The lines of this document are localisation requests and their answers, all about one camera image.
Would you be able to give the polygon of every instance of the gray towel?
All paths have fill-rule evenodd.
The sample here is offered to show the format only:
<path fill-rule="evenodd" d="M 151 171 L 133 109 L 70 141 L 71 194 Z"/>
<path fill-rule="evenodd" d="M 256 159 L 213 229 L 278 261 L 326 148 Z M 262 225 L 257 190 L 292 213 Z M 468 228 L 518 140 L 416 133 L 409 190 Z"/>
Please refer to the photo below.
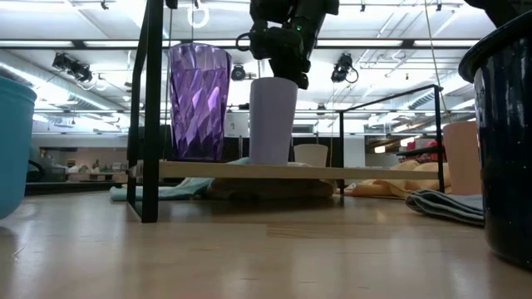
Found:
<path fill-rule="evenodd" d="M 447 195 L 432 190 L 412 192 L 406 206 L 427 216 L 484 226 L 482 195 Z"/>

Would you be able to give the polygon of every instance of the wooden shelf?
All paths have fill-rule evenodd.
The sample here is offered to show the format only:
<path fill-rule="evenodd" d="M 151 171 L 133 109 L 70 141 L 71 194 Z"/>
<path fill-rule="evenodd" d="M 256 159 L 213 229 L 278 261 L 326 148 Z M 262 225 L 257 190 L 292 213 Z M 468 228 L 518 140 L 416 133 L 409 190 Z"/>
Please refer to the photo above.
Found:
<path fill-rule="evenodd" d="M 131 168 L 130 176 L 141 178 L 143 164 Z M 159 162 L 163 178 L 231 179 L 438 179 L 437 172 L 372 168 L 319 168 L 271 165 Z"/>

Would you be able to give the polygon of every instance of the blue bowl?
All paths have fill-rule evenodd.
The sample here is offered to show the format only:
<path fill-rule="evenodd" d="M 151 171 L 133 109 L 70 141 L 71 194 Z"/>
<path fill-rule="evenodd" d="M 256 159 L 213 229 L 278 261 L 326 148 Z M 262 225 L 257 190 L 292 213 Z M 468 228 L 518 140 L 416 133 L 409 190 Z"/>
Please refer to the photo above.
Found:
<path fill-rule="evenodd" d="M 0 78 L 0 219 L 24 198 L 36 98 L 32 89 Z"/>

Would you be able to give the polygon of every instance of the teal cloth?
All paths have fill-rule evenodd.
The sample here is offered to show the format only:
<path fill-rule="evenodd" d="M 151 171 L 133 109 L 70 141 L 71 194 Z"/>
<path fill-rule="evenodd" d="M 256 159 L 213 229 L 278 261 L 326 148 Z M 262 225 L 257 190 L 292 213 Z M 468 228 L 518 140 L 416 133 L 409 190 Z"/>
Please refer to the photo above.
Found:
<path fill-rule="evenodd" d="M 249 158 L 238 159 L 228 164 L 249 164 Z M 187 178 L 175 187 L 159 187 L 159 200 L 182 200 L 202 195 L 213 181 L 212 178 Z M 110 192 L 112 201 L 126 201 L 127 189 L 112 187 Z M 142 200 L 142 187 L 136 188 L 135 196 L 136 200 Z"/>

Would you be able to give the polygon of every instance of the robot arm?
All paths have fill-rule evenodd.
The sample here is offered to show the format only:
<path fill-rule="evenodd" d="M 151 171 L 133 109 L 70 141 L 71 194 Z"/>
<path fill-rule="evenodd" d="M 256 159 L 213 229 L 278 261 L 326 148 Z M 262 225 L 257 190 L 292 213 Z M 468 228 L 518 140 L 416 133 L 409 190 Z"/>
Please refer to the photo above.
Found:
<path fill-rule="evenodd" d="M 249 14 L 254 24 L 237 38 L 237 48 L 251 51 L 255 59 L 269 59 L 276 77 L 307 89 L 310 54 L 325 15 L 338 15 L 339 5 L 338 0 L 252 0 Z M 268 22 L 282 26 L 268 27 Z M 249 47 L 239 46 L 243 37 L 249 37 Z"/>

